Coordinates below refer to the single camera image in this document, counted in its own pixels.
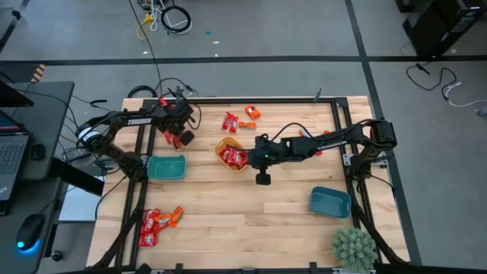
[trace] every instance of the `succulent plant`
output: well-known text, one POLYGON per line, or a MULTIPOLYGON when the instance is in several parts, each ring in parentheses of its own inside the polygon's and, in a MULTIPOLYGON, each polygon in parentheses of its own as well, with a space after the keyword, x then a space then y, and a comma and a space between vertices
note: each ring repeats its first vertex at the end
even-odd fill
POLYGON ((374 268, 377 254, 372 237, 358 228, 343 228, 332 242, 332 252, 340 266, 351 272, 366 273, 374 268))

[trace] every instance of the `black metal frame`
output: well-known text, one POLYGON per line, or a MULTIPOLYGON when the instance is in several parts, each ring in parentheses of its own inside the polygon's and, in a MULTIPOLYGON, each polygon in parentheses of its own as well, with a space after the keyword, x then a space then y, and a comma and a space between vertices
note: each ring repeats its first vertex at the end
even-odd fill
MULTIPOLYGON (((157 98, 150 98, 150 99, 144 99, 142 108, 143 107, 148 107, 151 106, 154 101, 157 100, 157 98)), ((226 98, 189 98, 188 101, 190 103, 194 104, 302 104, 302 103, 315 103, 314 102, 314 97, 226 97, 226 98)), ((349 104, 347 97, 320 97, 318 101, 316 102, 318 104, 323 104, 327 103, 330 104, 331 109, 332 109, 332 114, 333 114, 333 121, 335 123, 336 129, 341 129, 341 122, 340 122, 340 116, 339 116, 339 107, 343 109, 343 113, 345 114, 345 122, 347 126, 350 126, 352 124, 352 118, 349 110, 349 104)), ((143 134, 144 130, 139 129, 138 135, 137 135, 137 142, 135 144, 135 152, 140 153, 140 148, 142 146, 142 139, 143 139, 143 134)), ((155 140, 155 128, 151 127, 151 131, 149 134, 149 139, 148 139, 148 147, 147 147, 147 155, 152 155, 152 151, 154 149, 154 140, 155 140)), ((345 146, 342 145, 339 147, 340 149, 340 154, 343 155, 346 153, 345 146)), ((358 147, 357 145, 352 146, 352 151, 358 152, 358 147)), ((347 187, 347 191, 350 194, 355 193, 354 185, 353 182, 347 177, 346 174, 346 169, 345 169, 345 163, 343 162, 342 159, 342 166, 343 170, 345 173, 345 183, 347 187)), ((371 205, 370 201, 368 198, 368 193, 367 193, 367 188, 364 184, 364 182, 358 182, 362 183, 361 185, 361 198, 362 198, 362 207, 364 209, 364 212, 366 216, 369 218, 371 223, 374 223, 373 217, 372 217, 372 211, 371 211, 371 205)), ((126 218, 126 211, 127 213, 130 212, 131 206, 132 206, 132 200, 133 200, 133 190, 135 188, 134 186, 128 188, 127 191, 127 198, 126 201, 129 202, 128 204, 126 203, 126 207, 124 208, 124 213, 123 213, 123 220, 122 224, 124 224, 127 221, 126 218)), ((145 196, 147 194, 147 189, 141 189, 140 194, 142 198, 145 200, 145 196)), ((353 225, 356 228, 360 228, 360 221, 358 220, 358 217, 356 214, 352 211, 352 220, 353 220, 353 225)), ((136 223, 136 226, 134 228, 134 237, 133 237, 133 242, 132 242, 132 248, 131 248, 131 253, 130 253, 130 266, 135 267, 136 261, 137 261, 137 255, 138 255, 138 236, 140 235, 140 229, 142 226, 142 220, 136 223)), ((115 266, 121 266, 122 263, 122 258, 123 258, 123 251, 125 250, 125 244, 123 244, 120 249, 119 255, 116 258, 115 266)), ((379 255, 379 259, 377 260, 379 263, 381 262, 380 258, 380 251, 377 250, 377 253, 379 255)), ((177 264, 175 266, 175 270, 166 270, 169 272, 173 273, 181 273, 183 270, 182 264, 177 264)), ((316 263, 310 262, 310 268, 309 269, 191 269, 191 270, 184 270, 184 272, 191 272, 191 273, 228 273, 228 274, 247 274, 247 273, 292 273, 292 274, 298 274, 298 273, 330 273, 333 272, 333 268, 317 268, 316 263)))

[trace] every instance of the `wooden table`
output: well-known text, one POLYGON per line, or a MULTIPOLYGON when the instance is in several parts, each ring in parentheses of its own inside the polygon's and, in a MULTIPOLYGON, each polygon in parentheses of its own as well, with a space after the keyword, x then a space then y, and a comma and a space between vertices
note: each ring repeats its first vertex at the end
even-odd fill
MULTIPOLYGON (((366 97, 348 97, 352 122, 371 118, 366 97)), ((238 129, 232 134, 246 148, 254 146, 254 137, 263 133, 274 136, 284 125, 299 122, 313 135, 335 130, 330 104, 256 104, 262 114, 257 130, 238 129)), ((125 99, 123 107, 137 110, 142 99, 125 99)), ((138 265, 147 263, 153 269, 241 268, 307 268, 309 262, 318 267, 336 267, 331 254, 331 240, 339 228, 351 227, 352 219, 329 218, 310 213, 308 199, 315 186, 346 191, 339 149, 334 148, 301 163, 284 163, 269 168, 270 186, 258 186, 258 172, 247 167, 240 173, 228 170, 215 156, 214 146, 228 131, 221 130, 226 111, 248 121, 245 104, 201 104, 202 124, 195 139, 179 151, 168 145, 158 132, 154 155, 184 154, 187 171, 184 180, 151 181, 145 208, 172 212, 184 208, 184 216, 176 228, 159 234, 156 247, 141 248, 138 265)), ((345 118, 340 115, 342 126, 345 118)), ((281 137, 298 135, 298 127, 290 127, 281 137)), ((135 146, 137 127, 124 128, 115 143, 126 151, 135 146)), ((142 151, 145 151, 148 134, 142 151)), ((372 174, 388 180, 387 170, 373 167, 372 174)), ((103 192, 117 183, 121 172, 109 175, 103 192)), ((119 232, 128 180, 121 183, 100 205, 91 242, 88 265, 96 263, 119 232)), ((399 223, 396 203, 388 185, 367 179, 368 194, 376 228, 387 243, 408 260, 408 253, 399 223)), ((136 187, 134 205, 138 197, 136 187)), ((124 264, 129 261, 132 235, 126 242, 124 264)))

